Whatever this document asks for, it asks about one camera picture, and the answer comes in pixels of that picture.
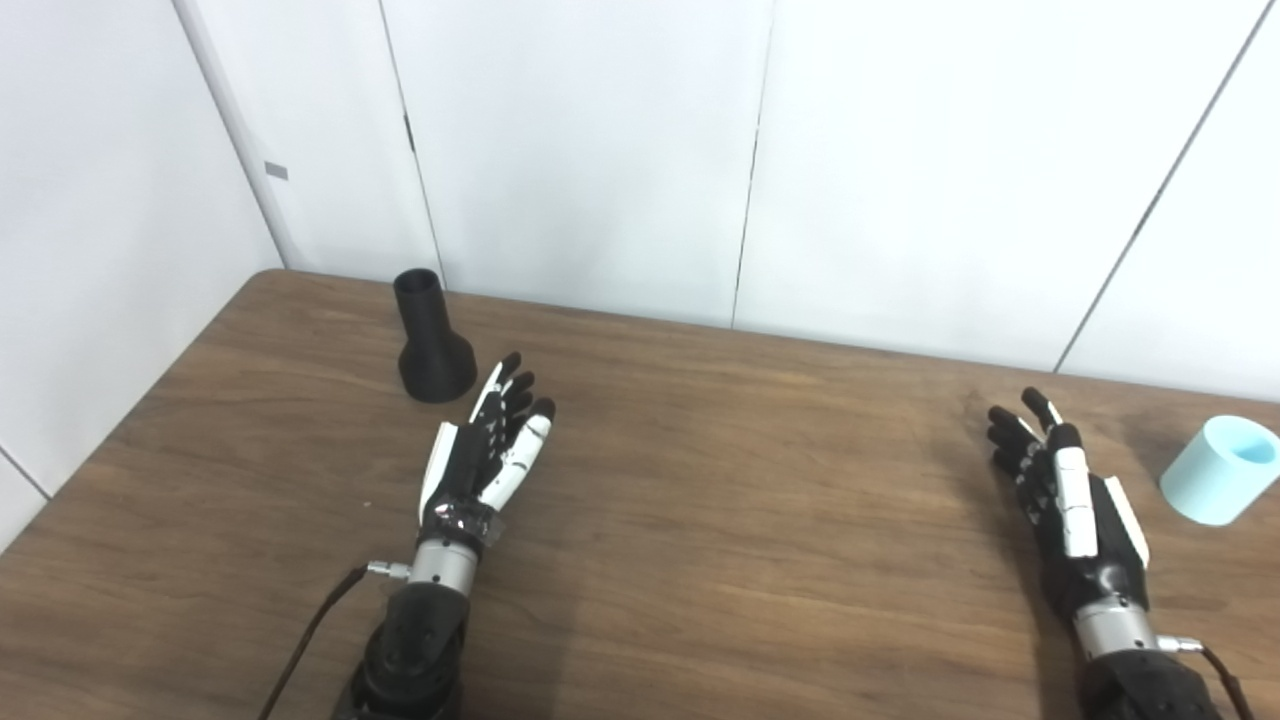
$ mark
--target light blue cylinder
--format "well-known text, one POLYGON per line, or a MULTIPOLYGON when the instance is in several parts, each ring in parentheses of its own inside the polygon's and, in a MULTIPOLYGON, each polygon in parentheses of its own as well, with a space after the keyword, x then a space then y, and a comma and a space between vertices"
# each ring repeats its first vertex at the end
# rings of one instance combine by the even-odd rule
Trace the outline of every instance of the light blue cylinder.
POLYGON ((1234 415, 1210 418, 1160 478, 1165 500, 1204 525, 1235 520, 1280 475, 1280 438, 1234 415))

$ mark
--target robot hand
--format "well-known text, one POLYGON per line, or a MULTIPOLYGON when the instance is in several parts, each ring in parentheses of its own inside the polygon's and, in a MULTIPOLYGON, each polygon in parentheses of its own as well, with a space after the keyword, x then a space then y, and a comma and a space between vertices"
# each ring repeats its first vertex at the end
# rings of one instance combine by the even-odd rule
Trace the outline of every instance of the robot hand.
POLYGON ((466 425, 440 423, 426 462, 419 542, 433 537, 481 552, 502 532, 499 512, 538 459, 556 418, 556 404, 536 402, 532 373, 515 375, 520 354, 493 369, 466 425))
POLYGON ((338 720, 456 720, 471 583, 498 511, 529 474, 552 429, 556 404, 534 401, 534 374, 504 357, 480 389, 465 425, 440 423, 419 500, 411 568, 379 564, 407 579, 387 603, 365 657, 338 701, 338 720))
POLYGON ((1079 430, 1062 421, 1048 398, 1027 388, 1023 402, 1044 428, 1043 439, 1000 406, 988 413, 987 437, 996 443, 996 465, 1014 479, 1018 503, 1030 520, 1050 606, 1068 624, 1100 601, 1149 610, 1147 539, 1120 480, 1089 471, 1079 430))
MULTIPOLYGON (((1078 691, 1085 717, 1220 720, 1201 676, 1167 653, 1204 652, 1217 666, 1216 656, 1198 641, 1156 635, 1147 621, 1149 551, 1120 480, 1089 471, 1079 430, 1039 391, 1027 388, 1023 402, 1043 438, 1000 406, 987 415, 987 437, 1032 524, 1044 597, 1084 655, 1078 691)), ((1239 684, 1219 670, 1240 716, 1251 717, 1239 684)))

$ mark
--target black vase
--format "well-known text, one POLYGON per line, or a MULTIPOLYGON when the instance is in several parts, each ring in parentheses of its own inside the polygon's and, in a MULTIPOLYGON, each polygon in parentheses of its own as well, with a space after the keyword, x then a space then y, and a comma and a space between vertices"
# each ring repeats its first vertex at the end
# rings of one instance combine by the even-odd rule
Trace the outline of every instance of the black vase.
POLYGON ((471 343, 449 327, 440 278, 421 268, 396 278, 408 341, 401 351, 404 392, 422 402, 449 402, 466 395, 476 382, 476 355, 471 343))

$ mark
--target black cable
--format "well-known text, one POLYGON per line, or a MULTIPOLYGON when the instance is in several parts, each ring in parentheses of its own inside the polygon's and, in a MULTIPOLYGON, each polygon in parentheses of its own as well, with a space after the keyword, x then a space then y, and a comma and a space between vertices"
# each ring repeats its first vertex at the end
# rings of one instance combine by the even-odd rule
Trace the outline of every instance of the black cable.
POLYGON ((302 632, 302 638, 298 639, 298 647, 293 650, 293 656, 289 657, 288 665, 284 666, 284 671, 280 673, 280 678, 275 680, 275 687, 271 688, 271 694, 266 698, 266 705, 262 706, 262 711, 257 714, 257 720, 266 720, 266 717, 271 714, 271 710, 275 708, 275 701, 280 700, 280 693, 284 692, 284 685, 289 683, 289 676, 293 675, 293 669, 297 667, 298 661, 302 660, 302 653, 306 652, 307 644, 311 642, 311 635, 314 635, 316 628, 320 626, 320 621, 324 620, 329 609, 337 605, 338 601, 342 600, 342 596, 347 594, 347 591, 356 587, 356 583, 365 577, 365 566, 352 569, 351 573, 347 573, 347 577, 343 578, 335 588, 333 588, 329 597, 324 598, 324 602, 320 603, 316 614, 311 618, 311 621, 307 623, 307 629, 302 632))
POLYGON ((1226 669, 1226 664, 1212 650, 1204 647, 1201 650, 1201 655, 1217 670, 1217 676, 1221 678, 1222 687, 1226 688, 1226 694, 1231 698, 1231 706, 1235 707, 1235 714, 1240 716, 1240 720, 1253 720, 1253 711, 1249 710, 1249 701, 1244 700, 1240 679, 1226 669))

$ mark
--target wooden table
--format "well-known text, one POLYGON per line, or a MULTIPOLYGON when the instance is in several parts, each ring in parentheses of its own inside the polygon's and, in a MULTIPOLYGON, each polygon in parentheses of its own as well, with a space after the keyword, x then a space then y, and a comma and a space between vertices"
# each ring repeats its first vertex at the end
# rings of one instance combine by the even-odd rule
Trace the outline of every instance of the wooden table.
MULTIPOLYGON (((1211 529, 1151 480, 1207 416, 1280 407, 449 302, 483 370, 518 348, 559 406, 476 580, 471 719, 1076 717, 983 437, 1029 383, 1126 480, 1157 629, 1280 716, 1280 493, 1211 529)), ((388 286, 255 277, 0 556, 0 716, 252 717, 338 578, 412 557, 435 427, 470 400, 410 400, 401 342, 388 286)), ((278 717, 328 717, 388 589, 329 615, 278 717)))

